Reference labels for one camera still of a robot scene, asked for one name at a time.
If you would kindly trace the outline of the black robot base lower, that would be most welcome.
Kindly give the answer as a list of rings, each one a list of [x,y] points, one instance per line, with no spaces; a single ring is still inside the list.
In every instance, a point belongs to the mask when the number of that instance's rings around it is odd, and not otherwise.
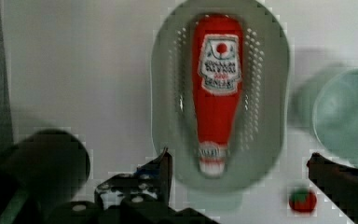
[[[75,136],[34,133],[0,153],[0,224],[43,224],[89,176],[89,153]]]

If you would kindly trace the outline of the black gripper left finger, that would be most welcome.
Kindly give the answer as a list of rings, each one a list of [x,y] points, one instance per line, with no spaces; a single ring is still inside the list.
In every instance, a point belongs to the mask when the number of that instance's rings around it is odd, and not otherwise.
[[[94,202],[102,209],[97,224],[172,224],[169,199],[172,156],[168,148],[135,172],[117,174],[98,185]]]

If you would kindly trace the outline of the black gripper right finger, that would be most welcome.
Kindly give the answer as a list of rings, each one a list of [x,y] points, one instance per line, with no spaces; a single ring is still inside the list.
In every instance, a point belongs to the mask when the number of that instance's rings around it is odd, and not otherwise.
[[[358,169],[313,153],[307,161],[309,180],[349,219],[358,224]]]

